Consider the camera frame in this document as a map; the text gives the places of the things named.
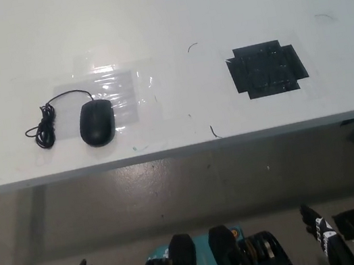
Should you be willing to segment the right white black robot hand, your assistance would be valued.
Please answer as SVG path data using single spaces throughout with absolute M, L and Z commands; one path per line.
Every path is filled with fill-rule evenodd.
M 329 265 L 354 265 L 352 251 L 329 222 L 305 204 L 299 209 L 307 232 L 318 241 Z

